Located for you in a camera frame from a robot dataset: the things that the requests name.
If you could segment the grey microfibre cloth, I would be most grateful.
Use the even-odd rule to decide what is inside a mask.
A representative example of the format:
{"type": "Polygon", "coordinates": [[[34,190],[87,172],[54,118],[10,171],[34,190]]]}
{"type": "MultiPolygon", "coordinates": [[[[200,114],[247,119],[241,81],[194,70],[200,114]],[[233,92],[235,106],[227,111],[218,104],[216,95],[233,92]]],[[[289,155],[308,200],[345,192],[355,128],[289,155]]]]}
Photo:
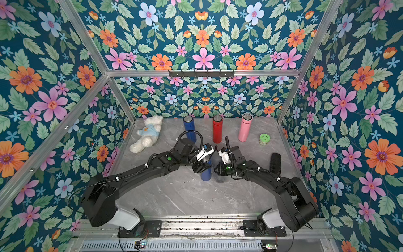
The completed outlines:
{"type": "Polygon", "coordinates": [[[219,184],[223,184],[225,182],[224,177],[220,175],[221,162],[221,156],[218,154],[217,151],[215,151],[211,156],[212,176],[214,177],[214,180],[219,184]]]}

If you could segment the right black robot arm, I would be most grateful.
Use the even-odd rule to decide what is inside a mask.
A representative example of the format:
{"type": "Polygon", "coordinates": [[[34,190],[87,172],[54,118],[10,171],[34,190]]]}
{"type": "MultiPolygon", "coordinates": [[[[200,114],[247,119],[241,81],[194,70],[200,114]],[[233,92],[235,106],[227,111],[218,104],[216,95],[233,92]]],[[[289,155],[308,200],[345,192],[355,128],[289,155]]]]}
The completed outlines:
{"type": "Polygon", "coordinates": [[[215,152],[211,162],[218,175],[232,175],[256,183],[274,195],[277,208],[268,209],[257,217],[261,233],[277,227],[297,232],[319,213],[317,204],[299,178],[280,175],[281,156],[277,153],[272,155],[268,170],[255,161],[247,161],[238,147],[215,152]]]}

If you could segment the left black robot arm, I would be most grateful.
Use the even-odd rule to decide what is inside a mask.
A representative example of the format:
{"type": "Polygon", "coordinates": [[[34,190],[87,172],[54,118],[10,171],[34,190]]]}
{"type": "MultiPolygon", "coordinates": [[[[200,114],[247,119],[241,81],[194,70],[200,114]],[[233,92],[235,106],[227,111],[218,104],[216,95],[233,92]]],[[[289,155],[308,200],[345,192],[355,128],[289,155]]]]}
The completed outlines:
{"type": "Polygon", "coordinates": [[[205,144],[200,149],[188,138],[177,140],[172,150],[152,154],[141,166],[104,177],[97,175],[90,179],[81,198],[81,206],[92,227],[105,224],[132,230],[141,221],[136,210],[127,210],[116,201],[134,188],[165,175],[181,166],[191,166],[194,173],[203,173],[212,167],[209,164],[215,149],[205,144]]]}

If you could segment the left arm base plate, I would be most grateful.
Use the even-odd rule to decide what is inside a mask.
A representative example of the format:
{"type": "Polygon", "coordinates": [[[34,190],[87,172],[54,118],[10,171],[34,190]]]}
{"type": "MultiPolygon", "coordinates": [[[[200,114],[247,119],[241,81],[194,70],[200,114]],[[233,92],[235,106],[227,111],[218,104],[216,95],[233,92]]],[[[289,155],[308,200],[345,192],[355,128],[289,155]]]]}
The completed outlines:
{"type": "Polygon", "coordinates": [[[118,232],[119,238],[155,238],[160,236],[162,230],[161,220],[141,220],[132,230],[122,229],[118,232]]]}

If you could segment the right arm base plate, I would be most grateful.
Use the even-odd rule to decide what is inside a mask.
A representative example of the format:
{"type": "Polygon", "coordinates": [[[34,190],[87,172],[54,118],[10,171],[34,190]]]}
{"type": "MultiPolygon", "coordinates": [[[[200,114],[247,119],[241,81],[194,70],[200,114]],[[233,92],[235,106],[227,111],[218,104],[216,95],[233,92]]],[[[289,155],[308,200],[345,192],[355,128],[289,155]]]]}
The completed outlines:
{"type": "Polygon", "coordinates": [[[246,237],[286,237],[287,233],[283,226],[269,228],[262,220],[244,220],[238,228],[246,237]]]}

